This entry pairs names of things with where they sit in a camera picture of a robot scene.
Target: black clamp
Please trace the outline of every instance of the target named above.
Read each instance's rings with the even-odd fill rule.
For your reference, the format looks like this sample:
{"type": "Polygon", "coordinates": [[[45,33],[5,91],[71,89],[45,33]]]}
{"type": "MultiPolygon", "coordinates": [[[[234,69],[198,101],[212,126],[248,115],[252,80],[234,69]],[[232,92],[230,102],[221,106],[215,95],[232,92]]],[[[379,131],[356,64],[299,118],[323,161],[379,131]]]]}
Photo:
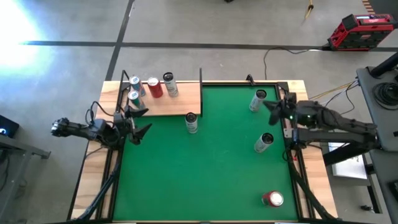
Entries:
{"type": "Polygon", "coordinates": [[[253,77],[250,74],[246,77],[246,80],[250,82],[251,86],[255,86],[256,85],[256,83],[253,80],[253,77]]]}

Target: silver can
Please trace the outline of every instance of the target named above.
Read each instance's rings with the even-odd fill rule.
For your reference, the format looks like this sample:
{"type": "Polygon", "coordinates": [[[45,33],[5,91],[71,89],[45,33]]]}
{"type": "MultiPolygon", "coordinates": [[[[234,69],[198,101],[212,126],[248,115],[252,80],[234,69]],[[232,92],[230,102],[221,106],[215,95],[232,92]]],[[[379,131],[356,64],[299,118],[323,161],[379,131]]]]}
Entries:
{"type": "Polygon", "coordinates": [[[198,117],[194,113],[187,113],[185,115],[185,124],[187,124],[188,132],[195,134],[198,131],[198,117]]]}
{"type": "Polygon", "coordinates": [[[127,97],[138,109],[145,109],[145,104],[137,90],[129,92],[127,97]]]}
{"type": "Polygon", "coordinates": [[[274,137],[265,133],[260,136],[257,142],[254,144],[254,150],[258,153],[264,152],[272,143],[274,142],[274,137]]]}
{"type": "Polygon", "coordinates": [[[257,90],[253,99],[250,102],[249,109],[257,112],[260,109],[262,101],[266,98],[267,92],[265,90],[257,90]]]}
{"type": "Polygon", "coordinates": [[[178,96],[177,83],[175,82],[173,73],[166,72],[163,75],[163,80],[164,80],[164,84],[166,86],[167,92],[169,93],[169,96],[171,96],[171,97],[178,96]]]}
{"type": "Polygon", "coordinates": [[[133,90],[138,91],[140,96],[145,96],[145,89],[142,86],[141,80],[137,76],[131,77],[129,82],[133,90]]]}

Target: black desk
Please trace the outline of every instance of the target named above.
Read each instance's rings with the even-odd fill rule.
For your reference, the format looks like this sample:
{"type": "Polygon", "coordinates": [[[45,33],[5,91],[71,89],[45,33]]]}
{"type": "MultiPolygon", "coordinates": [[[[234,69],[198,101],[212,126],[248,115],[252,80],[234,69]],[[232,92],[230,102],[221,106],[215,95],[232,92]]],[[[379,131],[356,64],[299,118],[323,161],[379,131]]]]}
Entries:
{"type": "Polygon", "coordinates": [[[394,128],[398,127],[398,111],[386,111],[382,109],[376,103],[372,94],[372,88],[375,85],[382,82],[393,82],[398,72],[386,72],[380,79],[370,76],[366,68],[358,69],[356,74],[373,123],[377,125],[377,136],[383,149],[385,149],[372,150],[369,153],[390,214],[391,222],[398,223],[398,201],[388,188],[389,182],[398,180],[398,138],[392,135],[392,132],[395,131],[394,128]]]}

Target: soda can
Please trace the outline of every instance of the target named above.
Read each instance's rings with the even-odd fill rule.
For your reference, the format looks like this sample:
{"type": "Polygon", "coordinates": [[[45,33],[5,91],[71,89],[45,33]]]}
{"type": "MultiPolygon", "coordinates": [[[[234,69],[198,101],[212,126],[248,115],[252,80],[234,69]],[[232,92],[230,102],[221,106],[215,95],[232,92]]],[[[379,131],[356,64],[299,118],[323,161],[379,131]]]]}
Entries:
{"type": "Polygon", "coordinates": [[[195,134],[198,131],[198,117],[194,113],[187,113],[185,115],[185,124],[187,124],[188,132],[195,134]]]}
{"type": "Polygon", "coordinates": [[[284,196],[280,192],[272,190],[262,195],[261,201],[264,205],[279,207],[284,203],[284,196]]]}
{"type": "Polygon", "coordinates": [[[262,101],[266,98],[267,92],[265,90],[257,90],[254,94],[253,99],[250,102],[249,108],[253,112],[257,112],[260,109],[262,101]]]}
{"type": "Polygon", "coordinates": [[[159,98],[163,95],[163,89],[160,85],[160,81],[157,78],[150,77],[148,79],[149,91],[154,98],[159,98]]]}
{"type": "Polygon", "coordinates": [[[138,91],[133,90],[129,92],[128,98],[131,100],[131,102],[138,108],[138,109],[144,109],[145,104],[142,101],[141,96],[139,95],[138,91]]]}
{"type": "Polygon", "coordinates": [[[142,86],[141,80],[137,76],[131,77],[129,81],[133,90],[138,91],[140,96],[145,96],[145,89],[142,86]]]}
{"type": "Polygon", "coordinates": [[[257,142],[254,144],[254,150],[258,153],[264,152],[272,143],[274,142],[274,137],[265,133],[260,136],[257,142]]]}
{"type": "Polygon", "coordinates": [[[166,86],[167,92],[169,93],[169,96],[171,96],[171,97],[178,96],[177,84],[175,82],[173,73],[166,72],[163,75],[163,80],[164,80],[164,85],[166,86]]]}

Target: white paper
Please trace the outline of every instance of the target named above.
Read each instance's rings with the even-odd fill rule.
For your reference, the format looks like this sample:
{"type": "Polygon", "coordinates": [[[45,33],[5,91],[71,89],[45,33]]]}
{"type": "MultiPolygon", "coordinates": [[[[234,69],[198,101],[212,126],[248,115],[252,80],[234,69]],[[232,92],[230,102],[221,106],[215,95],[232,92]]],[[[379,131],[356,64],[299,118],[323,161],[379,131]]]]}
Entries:
{"type": "MultiPolygon", "coordinates": [[[[329,142],[329,151],[333,151],[342,146],[343,143],[329,142]]],[[[362,155],[347,159],[343,162],[331,165],[334,176],[367,179],[365,165],[362,155]]]]}

